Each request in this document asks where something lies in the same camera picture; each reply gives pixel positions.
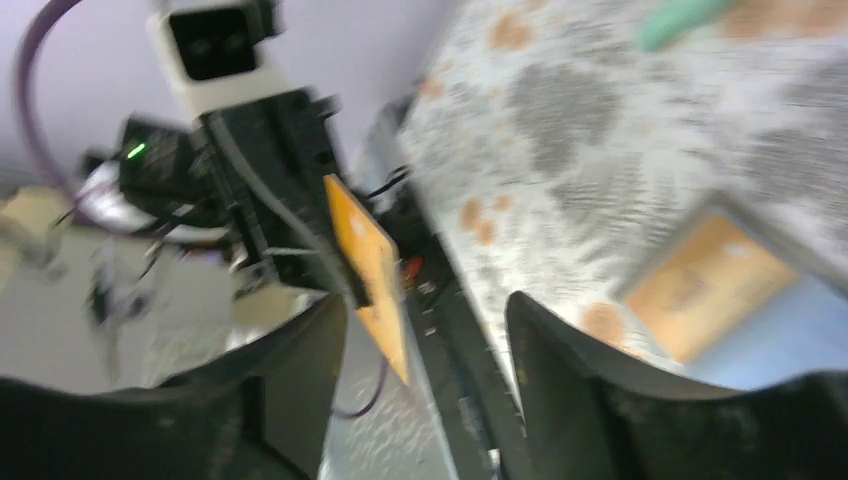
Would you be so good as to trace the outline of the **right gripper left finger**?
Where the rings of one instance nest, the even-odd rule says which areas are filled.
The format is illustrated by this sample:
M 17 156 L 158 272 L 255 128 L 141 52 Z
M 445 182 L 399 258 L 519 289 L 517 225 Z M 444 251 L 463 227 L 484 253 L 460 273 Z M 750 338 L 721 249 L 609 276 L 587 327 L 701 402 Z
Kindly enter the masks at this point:
M 344 356 L 329 295 L 152 389 L 73 395 L 1 382 L 5 479 L 313 479 Z

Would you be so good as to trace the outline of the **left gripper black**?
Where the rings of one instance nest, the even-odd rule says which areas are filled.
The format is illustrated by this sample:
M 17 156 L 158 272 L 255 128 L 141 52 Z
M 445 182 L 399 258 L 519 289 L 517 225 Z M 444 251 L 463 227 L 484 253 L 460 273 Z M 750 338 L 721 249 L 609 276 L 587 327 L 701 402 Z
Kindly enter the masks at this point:
M 295 89 L 201 110 L 192 140 L 224 218 L 244 250 L 236 266 L 258 284 L 352 292 L 324 176 L 338 164 L 329 97 Z

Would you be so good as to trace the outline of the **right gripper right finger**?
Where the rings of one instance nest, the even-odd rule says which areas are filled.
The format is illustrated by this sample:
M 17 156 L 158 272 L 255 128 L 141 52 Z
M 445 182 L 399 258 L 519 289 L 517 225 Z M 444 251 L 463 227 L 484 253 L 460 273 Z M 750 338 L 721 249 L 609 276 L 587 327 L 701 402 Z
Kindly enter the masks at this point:
M 843 479 L 847 376 L 740 391 L 678 376 L 522 292 L 505 320 L 538 479 Z

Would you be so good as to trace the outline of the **orange illustrated credit card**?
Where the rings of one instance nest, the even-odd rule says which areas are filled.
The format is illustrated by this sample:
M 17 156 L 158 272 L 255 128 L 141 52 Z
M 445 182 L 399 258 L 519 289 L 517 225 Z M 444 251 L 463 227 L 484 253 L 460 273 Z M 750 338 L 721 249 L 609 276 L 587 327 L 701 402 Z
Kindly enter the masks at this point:
M 709 213 L 623 303 L 665 353 L 686 363 L 798 278 L 727 216 Z

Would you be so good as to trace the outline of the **taupe leather card holder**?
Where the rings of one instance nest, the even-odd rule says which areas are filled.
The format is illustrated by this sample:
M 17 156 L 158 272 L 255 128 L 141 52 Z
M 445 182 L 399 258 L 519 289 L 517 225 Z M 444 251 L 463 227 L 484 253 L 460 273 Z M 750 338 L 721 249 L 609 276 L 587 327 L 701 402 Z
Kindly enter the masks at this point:
M 714 191 L 613 291 L 671 371 L 754 390 L 847 368 L 847 277 Z

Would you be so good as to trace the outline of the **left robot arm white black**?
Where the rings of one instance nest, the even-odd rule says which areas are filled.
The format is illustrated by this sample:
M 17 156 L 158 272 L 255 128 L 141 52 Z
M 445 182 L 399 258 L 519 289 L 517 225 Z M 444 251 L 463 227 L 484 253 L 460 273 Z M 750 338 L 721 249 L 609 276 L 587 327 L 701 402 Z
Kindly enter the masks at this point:
M 226 251 L 249 287 L 272 282 L 363 297 L 333 228 L 339 168 L 332 98 L 297 89 L 203 113 L 191 130 L 129 116 L 119 150 L 91 172 L 98 197 L 144 214 L 140 233 Z

